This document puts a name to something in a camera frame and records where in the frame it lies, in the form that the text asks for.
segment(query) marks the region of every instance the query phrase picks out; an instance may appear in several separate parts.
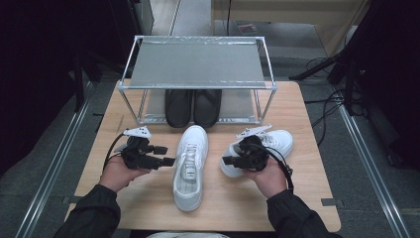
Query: glass shelf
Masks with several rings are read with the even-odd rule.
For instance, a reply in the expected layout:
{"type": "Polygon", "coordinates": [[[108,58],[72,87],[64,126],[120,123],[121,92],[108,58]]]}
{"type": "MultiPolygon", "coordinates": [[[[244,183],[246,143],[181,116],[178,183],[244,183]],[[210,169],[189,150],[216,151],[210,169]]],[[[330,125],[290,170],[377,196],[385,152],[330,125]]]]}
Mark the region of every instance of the glass shelf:
{"type": "Polygon", "coordinates": [[[118,85],[125,102],[139,125],[165,123],[162,93],[148,98],[150,89],[242,89],[223,90],[218,123],[260,124],[277,87],[264,37],[172,37],[135,36],[132,51],[118,85]],[[268,62],[270,79],[265,80],[261,56],[268,62]],[[130,80],[126,79],[134,65],[130,80]],[[139,113],[135,113],[126,91],[143,89],[139,113]],[[271,97],[261,110],[258,90],[271,90],[271,97]],[[232,98],[241,95],[243,98],[232,98]],[[144,114],[146,101],[153,102],[144,114]],[[235,116],[223,112],[236,111],[235,116]]]}

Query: person's arm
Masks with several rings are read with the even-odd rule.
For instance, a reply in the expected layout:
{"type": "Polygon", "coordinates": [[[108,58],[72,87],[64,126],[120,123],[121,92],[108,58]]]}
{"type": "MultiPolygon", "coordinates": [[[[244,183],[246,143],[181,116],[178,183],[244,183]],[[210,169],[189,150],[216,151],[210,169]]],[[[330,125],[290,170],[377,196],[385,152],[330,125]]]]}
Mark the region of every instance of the person's arm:
{"type": "Polygon", "coordinates": [[[286,189],[284,173],[274,159],[261,172],[244,174],[267,198],[268,219],[279,237],[340,237],[329,233],[321,217],[286,189]]]}
{"type": "Polygon", "coordinates": [[[121,157],[112,158],[99,183],[77,202],[54,237],[111,237],[121,216],[117,192],[131,180],[150,172],[130,170],[121,157]]]}

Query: black jacket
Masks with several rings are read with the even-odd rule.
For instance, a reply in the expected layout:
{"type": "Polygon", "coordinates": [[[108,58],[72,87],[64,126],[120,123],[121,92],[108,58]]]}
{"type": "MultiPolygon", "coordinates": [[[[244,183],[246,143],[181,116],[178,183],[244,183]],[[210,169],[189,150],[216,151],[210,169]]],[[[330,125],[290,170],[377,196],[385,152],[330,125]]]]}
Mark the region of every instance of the black jacket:
{"type": "MultiPolygon", "coordinates": [[[[78,202],[54,237],[111,237],[120,222],[117,193],[97,184],[78,202]]],[[[266,201],[275,233],[288,237],[340,237],[330,234],[319,215],[285,190],[266,201]]]]}

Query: hand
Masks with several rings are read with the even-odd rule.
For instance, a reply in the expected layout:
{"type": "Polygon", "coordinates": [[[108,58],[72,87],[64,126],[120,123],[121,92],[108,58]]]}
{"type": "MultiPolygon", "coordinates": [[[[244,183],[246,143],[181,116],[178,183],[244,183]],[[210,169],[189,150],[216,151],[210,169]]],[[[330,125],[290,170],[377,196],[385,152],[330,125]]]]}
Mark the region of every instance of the hand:
{"type": "Polygon", "coordinates": [[[128,169],[126,164],[124,164],[123,158],[116,156],[109,160],[102,173],[99,184],[118,192],[126,187],[130,181],[137,177],[149,174],[150,172],[151,170],[147,169],[128,169]]]}
{"type": "Polygon", "coordinates": [[[269,158],[265,168],[260,171],[244,170],[244,175],[252,179],[266,198],[270,198],[286,190],[286,177],[277,161],[269,158]]]}

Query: white sneaker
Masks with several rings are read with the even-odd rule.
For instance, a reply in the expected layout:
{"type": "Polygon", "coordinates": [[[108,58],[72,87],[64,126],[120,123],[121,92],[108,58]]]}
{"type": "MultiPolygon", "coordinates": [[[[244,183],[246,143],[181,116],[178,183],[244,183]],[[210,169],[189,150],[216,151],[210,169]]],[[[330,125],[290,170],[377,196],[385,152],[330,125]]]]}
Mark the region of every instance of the white sneaker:
{"type": "Polygon", "coordinates": [[[176,206],[181,210],[194,210],[201,203],[207,151],[206,131],[200,126],[189,127],[178,144],[173,175],[173,196],[176,206]]]}
{"type": "MultiPolygon", "coordinates": [[[[286,158],[293,148],[293,138],[289,132],[284,130],[271,131],[267,133],[262,132],[256,134],[256,136],[262,140],[262,145],[267,147],[267,149],[277,156],[279,160],[282,159],[281,156],[286,158]]],[[[241,152],[241,149],[239,148],[240,142],[241,141],[237,141],[229,145],[223,157],[238,157],[238,153],[241,152]]],[[[235,168],[233,165],[225,165],[223,159],[220,160],[220,168],[223,173],[230,178],[237,178],[243,175],[242,169],[235,168]]]]}

